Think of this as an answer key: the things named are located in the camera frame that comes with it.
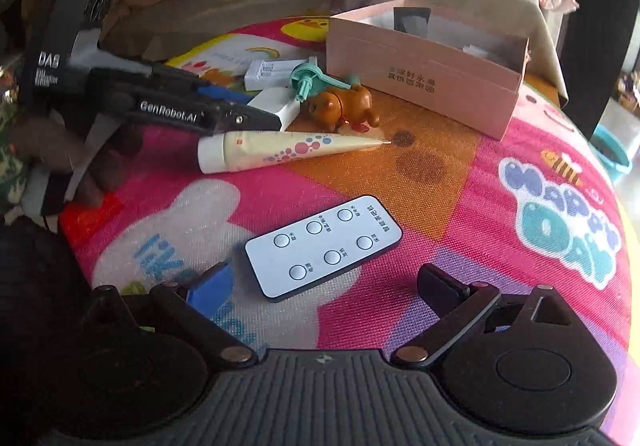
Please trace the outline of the dark gloved hand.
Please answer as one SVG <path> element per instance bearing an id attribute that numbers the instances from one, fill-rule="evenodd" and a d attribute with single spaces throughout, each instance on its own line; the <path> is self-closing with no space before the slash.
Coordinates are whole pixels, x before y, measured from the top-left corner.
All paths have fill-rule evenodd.
<path id="1" fill-rule="evenodd" d="M 134 157 L 142 145 L 141 127 L 122 125 L 89 160 L 85 143 L 54 120 L 32 117 L 9 131 L 9 148 L 21 161 L 40 161 L 60 173 L 87 164 L 74 199 L 89 207 L 100 207 L 104 193 L 116 191 L 126 181 L 125 159 Z"/>

